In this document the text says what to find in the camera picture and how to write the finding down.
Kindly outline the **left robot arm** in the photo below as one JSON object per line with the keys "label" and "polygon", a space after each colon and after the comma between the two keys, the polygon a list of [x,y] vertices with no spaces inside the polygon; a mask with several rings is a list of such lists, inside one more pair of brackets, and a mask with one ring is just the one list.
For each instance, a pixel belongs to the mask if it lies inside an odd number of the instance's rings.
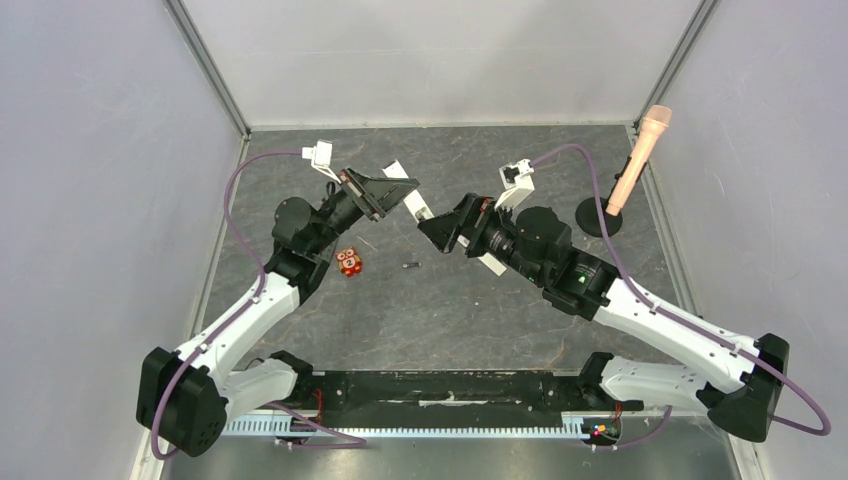
{"label": "left robot arm", "polygon": [[313,398],[312,379],[281,358],[234,368],[315,293],[336,262],[343,233],[362,218],[385,218],[419,186],[416,179],[370,177],[353,169],[341,170],[338,178],[320,207],[301,197],[278,205],[272,253],[236,303],[176,349],[156,347],[144,358],[136,419],[149,429],[156,459],[197,457],[230,421],[277,400],[296,409]]}

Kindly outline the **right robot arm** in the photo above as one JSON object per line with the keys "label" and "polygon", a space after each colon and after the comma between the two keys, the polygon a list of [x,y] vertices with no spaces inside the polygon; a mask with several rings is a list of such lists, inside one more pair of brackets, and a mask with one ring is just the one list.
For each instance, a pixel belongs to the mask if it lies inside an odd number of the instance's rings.
{"label": "right robot arm", "polygon": [[580,400],[613,399],[704,413],[719,428],[762,443],[774,419],[790,346],[772,333],[752,338],[665,302],[617,267],[573,247],[572,229],[549,207],[513,215],[491,197],[466,194],[451,211],[420,209],[418,229],[441,252],[461,244],[469,258],[490,256],[530,281],[565,314],[619,330],[677,360],[640,363],[595,354],[577,382]]}

